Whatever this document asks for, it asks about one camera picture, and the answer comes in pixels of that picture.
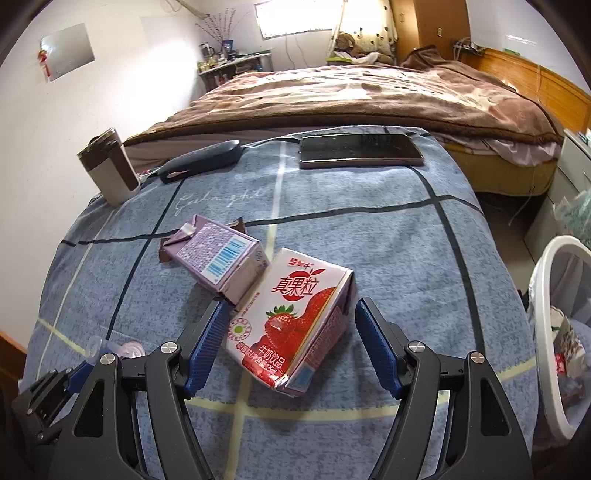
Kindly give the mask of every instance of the white laundry basket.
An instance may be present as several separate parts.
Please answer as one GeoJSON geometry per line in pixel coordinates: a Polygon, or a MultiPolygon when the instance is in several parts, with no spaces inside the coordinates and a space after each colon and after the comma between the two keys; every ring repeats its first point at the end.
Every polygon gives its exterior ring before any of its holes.
{"type": "MultiPolygon", "coordinates": [[[[560,400],[550,306],[562,310],[569,319],[576,319],[591,326],[591,251],[573,236],[554,238],[546,246],[534,268],[529,294],[528,317],[535,327],[538,377],[544,416],[555,440],[567,443],[574,435],[580,419],[569,415],[570,409],[569,414],[565,413],[560,400]]],[[[590,396],[591,389],[587,389],[587,397],[590,396]]],[[[583,405],[585,400],[581,405],[584,411],[589,406],[583,405]]]]}

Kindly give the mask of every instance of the purple juice box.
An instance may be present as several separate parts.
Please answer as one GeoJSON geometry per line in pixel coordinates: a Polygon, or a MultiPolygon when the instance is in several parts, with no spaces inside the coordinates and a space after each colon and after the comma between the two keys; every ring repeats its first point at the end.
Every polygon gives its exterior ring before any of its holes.
{"type": "Polygon", "coordinates": [[[200,215],[193,215],[164,250],[199,284],[234,305],[269,265],[259,240],[200,215]]]}

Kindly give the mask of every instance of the smartphone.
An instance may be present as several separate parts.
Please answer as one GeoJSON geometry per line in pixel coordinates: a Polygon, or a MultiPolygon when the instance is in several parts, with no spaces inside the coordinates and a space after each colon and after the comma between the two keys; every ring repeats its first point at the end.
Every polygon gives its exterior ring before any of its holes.
{"type": "Polygon", "coordinates": [[[335,134],[304,137],[300,168],[423,165],[419,149],[402,134],[335,134]]]}

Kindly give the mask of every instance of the floor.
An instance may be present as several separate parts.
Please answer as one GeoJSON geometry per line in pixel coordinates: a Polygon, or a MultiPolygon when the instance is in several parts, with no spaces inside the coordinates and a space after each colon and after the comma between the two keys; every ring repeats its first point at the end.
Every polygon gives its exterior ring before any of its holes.
{"type": "Polygon", "coordinates": [[[479,195],[478,199],[491,229],[499,255],[505,262],[517,290],[527,291],[535,262],[523,238],[532,220],[532,209],[524,209],[509,226],[514,213],[523,200],[507,199],[497,195],[479,195]]]}

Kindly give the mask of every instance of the blue gripper pad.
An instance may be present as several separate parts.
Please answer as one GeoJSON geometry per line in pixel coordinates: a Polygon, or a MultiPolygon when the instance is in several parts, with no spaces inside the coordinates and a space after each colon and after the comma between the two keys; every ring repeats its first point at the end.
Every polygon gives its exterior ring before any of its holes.
{"type": "Polygon", "coordinates": [[[87,362],[82,362],[70,376],[70,381],[68,382],[67,387],[68,392],[72,394],[80,393],[82,391],[82,387],[84,387],[86,379],[94,367],[94,365],[91,365],[87,362]]]}
{"type": "Polygon", "coordinates": [[[232,306],[228,302],[220,302],[191,354],[189,378],[184,385],[184,390],[190,398],[205,386],[222,339],[228,332],[231,310],[232,306]]]}
{"type": "Polygon", "coordinates": [[[396,357],[374,316],[361,300],[355,307],[355,326],[374,366],[379,384],[394,398],[400,399],[402,385],[398,380],[396,357]]]}

